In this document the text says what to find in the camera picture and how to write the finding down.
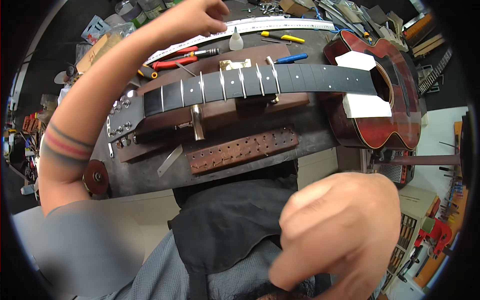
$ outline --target number printed on ruler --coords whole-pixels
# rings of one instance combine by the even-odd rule
[[[157,51],[150,56],[145,64],[149,64],[158,60],[168,54],[174,53],[180,49],[191,47],[209,40],[216,38],[230,36],[234,32],[234,28],[237,28],[238,33],[246,33],[252,31],[268,30],[268,29],[322,29],[322,30],[334,30],[332,22],[312,20],[312,19],[296,19],[296,18],[284,18],[278,17],[259,17],[248,18],[242,20],[235,20],[226,22],[227,30],[220,32],[209,37],[196,36],[180,44],[172,45],[165,50]]]

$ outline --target metal cylinder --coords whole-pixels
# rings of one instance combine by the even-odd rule
[[[200,105],[195,104],[190,106],[190,113],[192,114],[192,126],[193,126],[193,134],[195,135],[195,140],[204,140],[204,128],[203,128],[203,120],[204,116],[202,113],[202,108]]]

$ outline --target glue bottle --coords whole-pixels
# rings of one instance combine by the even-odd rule
[[[232,51],[243,49],[243,40],[241,39],[240,34],[237,32],[236,27],[228,44],[230,45],[230,50]]]

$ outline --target black apron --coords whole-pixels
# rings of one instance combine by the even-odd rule
[[[250,180],[188,198],[169,227],[190,277],[191,300],[207,300],[207,275],[230,269],[261,240],[270,237],[280,247],[278,219],[296,191],[284,187],[278,180]],[[317,277],[318,294],[330,287],[330,277]]]

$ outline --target workbench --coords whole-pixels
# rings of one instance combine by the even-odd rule
[[[258,8],[252,10],[251,13],[248,13],[248,11],[242,12],[241,9],[253,7],[249,3],[226,1],[226,4],[230,8],[230,15],[225,17],[225,21],[244,19],[247,18],[247,15],[264,16]],[[307,59],[298,63],[328,64],[323,54],[323,48],[335,34],[325,30],[306,29],[282,32],[305,40],[304,44],[292,43],[288,46],[292,55],[308,54]],[[244,48],[271,44],[271,42],[262,41],[262,37],[256,32],[242,34],[241,36]],[[219,48],[221,53],[225,53],[229,51],[228,41],[229,37],[199,44],[198,47],[199,50]],[[167,72],[169,71],[161,71],[159,76]],[[221,130],[206,132],[205,140],[183,143],[183,154],[161,178],[157,175],[157,169],[174,150],[175,146],[164,149],[136,163],[120,163],[116,158],[112,159],[109,157],[108,144],[105,133],[102,131],[95,145],[92,159],[98,159],[105,163],[112,196],[123,197],[217,180],[297,159],[339,145],[333,135],[321,101],[316,99],[315,94],[309,94],[309,100],[310,103],[306,106],[286,109],[275,114],[262,115],[254,119],[237,122]],[[253,134],[263,133],[268,130],[282,128],[287,125],[293,125],[295,133],[298,134],[299,145],[294,149],[221,171],[205,175],[192,175],[190,165],[185,156],[186,153]]]

